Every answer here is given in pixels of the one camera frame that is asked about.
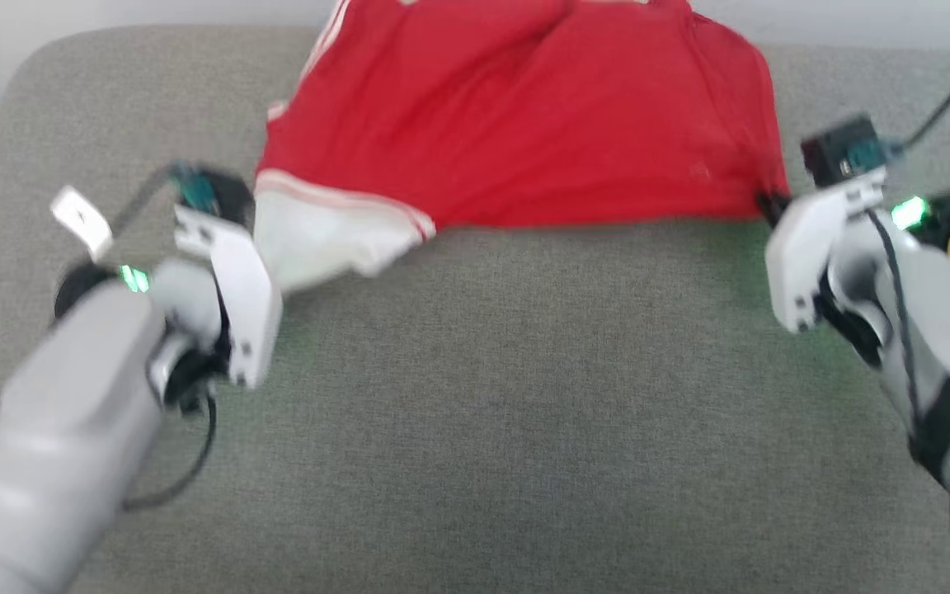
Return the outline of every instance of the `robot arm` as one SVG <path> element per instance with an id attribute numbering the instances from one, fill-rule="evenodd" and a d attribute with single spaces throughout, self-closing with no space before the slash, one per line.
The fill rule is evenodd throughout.
<path id="1" fill-rule="evenodd" d="M 109 225 L 63 196 L 75 210 L 55 214 L 80 237 L 80 225 L 97 229 L 96 259 Z M 191 406 L 219 377 L 254 389 L 266 375 L 282 298 L 252 237 L 216 214 L 175 215 L 176 244 L 214 274 L 168 260 L 128 287 L 93 264 L 75 268 L 65 281 L 79 287 L 75 305 L 5 384 L 0 593 L 67 590 L 120 514 L 163 411 Z"/>
<path id="2" fill-rule="evenodd" d="M 950 237 L 898 227 L 878 208 L 883 181 L 878 169 L 788 207 L 765 253 L 773 309 L 789 331 L 826 320 L 849 339 L 950 492 L 950 258 L 924 245 Z"/>
<path id="3" fill-rule="evenodd" d="M 166 317 L 122 283 L 95 290 L 8 380 L 0 408 L 0 592 L 63 592 L 152 448 Z"/>

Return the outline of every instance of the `white stripe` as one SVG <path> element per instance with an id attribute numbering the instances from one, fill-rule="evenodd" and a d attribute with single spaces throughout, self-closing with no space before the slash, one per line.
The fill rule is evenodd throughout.
<path id="1" fill-rule="evenodd" d="M 416 221 L 423 230 L 427 239 L 435 236 L 435 222 L 423 210 L 410 206 L 400 200 L 394 200 L 387 196 L 376 195 L 376 193 L 361 191 L 343 191 L 343 189 L 322 186 L 310 183 L 310 181 L 301 180 L 291 173 L 283 172 L 280 169 L 264 169 L 256 176 L 256 199 L 260 192 L 260 185 L 281 184 L 293 189 L 298 195 L 317 196 L 329 202 L 336 203 L 340 207 L 367 207 L 369 203 L 378 204 L 385 207 L 392 207 L 395 210 L 407 213 Z"/>
<path id="2" fill-rule="evenodd" d="M 346 19 L 347 8 L 350 8 L 350 0 L 336 1 L 335 14 L 332 14 L 332 19 L 328 22 L 328 26 L 325 27 L 324 31 L 321 31 L 321 36 L 317 38 L 317 43 L 313 46 L 313 52 L 310 52 L 310 57 L 306 60 L 305 67 L 303 67 L 303 74 L 300 76 L 301 80 L 306 78 L 306 74 L 310 72 L 310 70 L 313 70 L 314 65 L 317 65 L 317 61 L 321 59 L 321 56 L 332 47 L 332 44 L 335 44 L 336 38 L 339 37 L 340 30 L 343 29 L 343 21 Z"/>
<path id="3" fill-rule="evenodd" d="M 274 101 L 270 104 L 269 108 L 266 110 L 266 119 L 268 121 L 274 121 L 276 118 L 284 115 L 284 112 L 288 111 L 288 104 L 285 101 Z"/>

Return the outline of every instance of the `black cable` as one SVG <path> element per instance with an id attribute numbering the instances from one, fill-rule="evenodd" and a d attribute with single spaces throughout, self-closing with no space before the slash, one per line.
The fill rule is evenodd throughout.
<path id="1" fill-rule="evenodd" d="M 889 272 L 893 275 L 893 292 L 896 293 L 897 326 L 901 330 L 901 349 L 904 349 L 904 372 L 908 376 L 908 401 L 911 403 L 911 430 L 919 430 L 919 387 L 915 384 L 915 351 L 911 346 L 911 324 L 908 320 L 908 302 L 904 297 L 904 286 L 901 284 L 901 266 L 896 260 L 896 247 L 893 240 L 878 218 L 878 213 L 870 213 L 871 222 L 882 238 L 882 247 L 886 249 L 886 263 Z"/>
<path id="2" fill-rule="evenodd" d="M 911 403 L 911 430 L 916 439 L 919 435 L 919 387 L 915 384 L 915 354 L 911 346 L 911 323 L 908 319 L 908 304 L 904 297 L 904 286 L 901 284 L 901 266 L 896 260 L 896 247 L 890 240 L 889 232 L 878 213 L 870 213 L 871 222 L 882 238 L 882 247 L 886 249 L 886 261 L 889 272 L 893 275 L 893 292 L 896 293 L 897 326 L 901 332 L 901 349 L 904 349 L 904 372 L 908 376 L 908 399 Z"/>
<path id="3" fill-rule="evenodd" d="M 148 203 L 152 202 L 156 192 L 159 192 L 163 186 L 168 184 L 171 180 L 174 168 L 174 164 L 165 165 L 156 169 L 155 172 L 152 172 L 151 176 L 148 176 L 148 179 L 143 182 L 139 191 L 134 193 L 134 198 L 127 203 L 127 206 L 120 211 L 120 214 L 116 215 L 116 218 L 113 219 L 109 225 L 115 236 L 120 236 L 120 234 L 129 227 L 131 222 L 137 218 L 137 215 L 142 214 L 142 210 L 144 210 L 144 207 L 146 207 Z"/>
<path id="4" fill-rule="evenodd" d="M 170 503 L 174 497 L 181 495 L 181 492 L 184 492 L 189 485 L 192 485 L 192 482 L 195 481 L 197 474 L 200 474 L 200 471 L 204 469 L 204 465 L 208 461 L 208 456 L 211 455 L 211 444 L 214 444 L 214 433 L 215 425 L 218 422 L 218 410 L 216 410 L 214 396 L 208 394 L 207 396 L 208 404 L 208 433 L 207 437 L 204 438 L 204 447 L 200 448 L 200 455 L 196 456 L 196 462 L 193 463 L 192 467 L 189 468 L 188 473 L 184 477 L 181 477 L 169 488 L 163 489 L 159 493 L 152 493 L 152 495 L 146 495 L 142 497 L 135 497 L 124 501 L 122 504 L 122 511 L 124 512 L 140 512 L 143 510 L 152 510 L 155 507 L 161 507 L 167 503 Z"/>
<path id="5" fill-rule="evenodd" d="M 934 128 L 934 126 L 940 120 L 940 117 L 947 113 L 949 109 L 950 93 L 948 94 L 948 97 L 945 98 L 945 101 L 943 101 L 942 104 L 940 104 L 938 108 L 934 110 L 934 113 L 930 114 L 927 120 L 919 127 L 919 130 L 916 130 L 915 133 L 911 135 L 911 138 L 904 140 L 904 143 L 901 144 L 902 150 L 909 150 L 913 146 L 917 145 L 920 140 L 922 140 L 928 134 L 928 132 Z"/>

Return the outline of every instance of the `white wall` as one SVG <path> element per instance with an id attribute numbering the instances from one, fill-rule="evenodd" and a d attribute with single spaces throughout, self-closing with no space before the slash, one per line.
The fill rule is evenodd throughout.
<path id="1" fill-rule="evenodd" d="M 950 0 L 691 2 L 754 40 L 950 48 Z M 79 31 L 150 22 L 317 24 L 331 8 L 332 0 L 0 0 L 0 96 L 31 52 Z"/>

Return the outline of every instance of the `black strap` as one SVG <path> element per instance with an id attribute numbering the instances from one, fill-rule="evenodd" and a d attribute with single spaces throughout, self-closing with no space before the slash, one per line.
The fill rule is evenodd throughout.
<path id="1" fill-rule="evenodd" d="M 943 458 L 950 450 L 950 377 L 908 442 L 911 456 L 943 486 Z"/>

